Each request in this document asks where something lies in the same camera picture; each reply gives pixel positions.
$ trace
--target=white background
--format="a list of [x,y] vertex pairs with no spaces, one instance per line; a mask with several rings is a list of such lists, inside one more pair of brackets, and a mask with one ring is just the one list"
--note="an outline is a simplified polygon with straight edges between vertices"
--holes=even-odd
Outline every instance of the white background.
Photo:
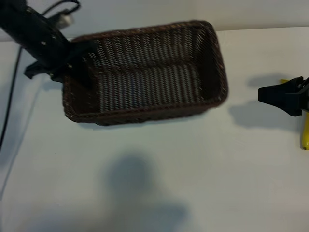
[[[42,12],[55,0],[28,0]],[[216,30],[309,26],[308,0],[81,0],[68,36],[203,19]],[[0,33],[0,39],[8,39]]]

